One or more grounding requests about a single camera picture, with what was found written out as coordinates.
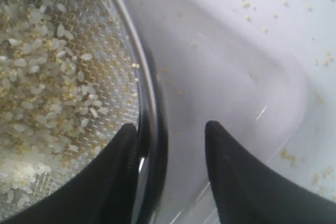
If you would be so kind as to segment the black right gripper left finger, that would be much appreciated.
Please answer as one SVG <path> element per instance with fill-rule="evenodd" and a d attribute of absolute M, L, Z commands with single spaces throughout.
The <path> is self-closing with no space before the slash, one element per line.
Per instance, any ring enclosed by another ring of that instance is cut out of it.
<path fill-rule="evenodd" d="M 78 175 L 4 223 L 131 223 L 138 175 L 138 133 L 127 123 Z"/>

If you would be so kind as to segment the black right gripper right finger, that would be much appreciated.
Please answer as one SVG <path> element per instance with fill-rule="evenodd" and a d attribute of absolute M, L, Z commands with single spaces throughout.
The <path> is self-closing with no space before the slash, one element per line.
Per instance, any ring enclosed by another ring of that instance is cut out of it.
<path fill-rule="evenodd" d="M 217 121 L 205 125 L 208 179 L 220 223 L 335 223 L 335 203 L 276 173 Z"/>

